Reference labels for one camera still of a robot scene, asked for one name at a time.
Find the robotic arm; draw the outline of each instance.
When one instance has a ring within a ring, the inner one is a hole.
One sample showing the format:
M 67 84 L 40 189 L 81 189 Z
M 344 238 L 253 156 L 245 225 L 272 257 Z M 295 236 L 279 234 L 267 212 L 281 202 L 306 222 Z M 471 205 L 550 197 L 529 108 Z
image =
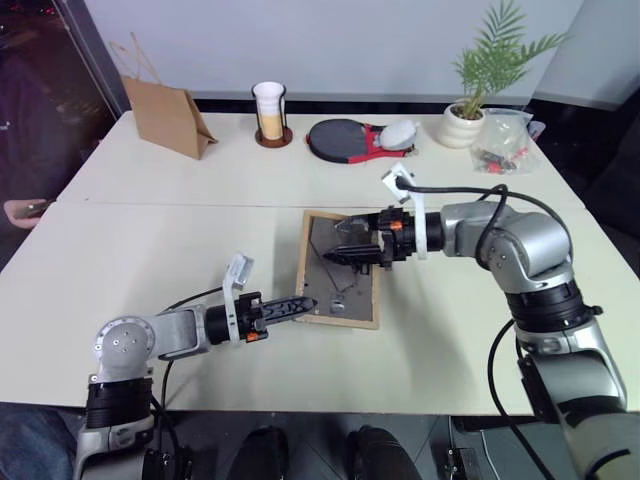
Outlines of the robotic arm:
M 564 226 L 541 213 L 505 206 L 486 231 L 497 204 L 447 205 L 425 216 L 427 249 L 474 257 L 505 293 L 518 361 L 533 411 L 559 423 L 580 478 L 640 478 L 640 419 L 625 413 L 626 391 L 595 316 L 573 278 Z M 338 225 L 345 244 L 325 258 L 364 273 L 387 269 L 416 251 L 416 219 L 400 208 L 347 218 Z
M 262 302 L 260 292 L 240 295 L 252 261 L 236 254 L 224 281 L 225 305 L 189 306 L 150 316 L 124 316 L 98 333 L 94 352 L 99 360 L 89 377 L 86 420 L 78 435 L 74 480 L 164 478 L 162 452 L 145 449 L 153 438 L 152 358 L 176 360 L 206 353 L 234 338 L 247 343 L 268 337 L 267 327 L 311 311 L 316 302 L 288 297 Z M 176 452 L 174 471 L 188 471 L 189 462 Z

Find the plastic bag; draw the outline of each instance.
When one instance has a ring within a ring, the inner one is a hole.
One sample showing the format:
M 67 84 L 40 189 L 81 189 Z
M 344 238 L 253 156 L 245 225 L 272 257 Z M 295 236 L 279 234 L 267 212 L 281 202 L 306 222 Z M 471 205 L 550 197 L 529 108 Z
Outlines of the plastic bag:
M 503 175 L 532 172 L 538 165 L 527 131 L 533 115 L 506 108 L 486 108 L 484 114 L 482 131 L 471 145 L 473 169 Z

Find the cup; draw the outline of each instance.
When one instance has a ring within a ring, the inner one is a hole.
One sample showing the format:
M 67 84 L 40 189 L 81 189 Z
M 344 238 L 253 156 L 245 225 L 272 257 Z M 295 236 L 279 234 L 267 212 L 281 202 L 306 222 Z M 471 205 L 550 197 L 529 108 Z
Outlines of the cup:
M 278 82 L 261 82 L 251 89 L 256 99 L 258 134 L 263 140 L 280 140 L 285 134 L 287 123 L 284 115 L 284 94 L 286 91 L 285 86 Z

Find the bag handle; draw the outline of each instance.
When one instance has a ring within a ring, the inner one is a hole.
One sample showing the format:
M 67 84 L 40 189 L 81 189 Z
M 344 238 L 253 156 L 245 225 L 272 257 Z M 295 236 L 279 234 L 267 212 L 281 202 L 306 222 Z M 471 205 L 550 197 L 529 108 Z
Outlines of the bag handle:
M 135 56 L 122 45 L 114 41 L 110 41 L 109 47 L 111 47 L 111 51 L 113 52 L 113 55 L 118 59 L 120 64 L 127 70 L 127 73 L 131 74 L 131 76 L 136 80 L 140 80 L 140 67 L 143 67 L 154 78 L 154 80 L 158 82 L 158 84 L 162 85 L 162 80 L 160 80 L 158 71 L 155 69 L 153 64 L 149 61 L 149 59 L 145 55 L 142 48 L 140 48 L 140 44 L 138 44 L 138 39 L 136 38 L 136 35 L 133 32 L 131 32 L 131 38 L 133 39 L 133 44 L 136 47 Z M 120 55 L 121 53 L 126 55 L 127 57 L 129 57 L 131 60 L 135 62 L 135 65 L 137 67 L 135 72 L 133 68 L 131 68 L 131 66 L 124 61 L 124 59 Z

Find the potted plant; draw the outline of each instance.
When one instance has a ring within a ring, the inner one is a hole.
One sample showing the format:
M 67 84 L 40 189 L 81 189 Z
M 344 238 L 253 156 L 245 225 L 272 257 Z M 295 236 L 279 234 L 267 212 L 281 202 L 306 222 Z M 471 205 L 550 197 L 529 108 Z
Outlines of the potted plant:
M 468 147 L 476 139 L 484 123 L 482 106 L 488 95 L 495 95 L 513 85 L 527 73 L 527 63 L 547 50 L 557 47 L 564 33 L 544 35 L 529 45 L 524 19 L 513 0 L 501 0 L 500 7 L 491 6 L 478 29 L 472 49 L 464 49 L 456 62 L 462 79 L 464 98 L 449 105 L 437 134 L 440 143 L 451 148 Z

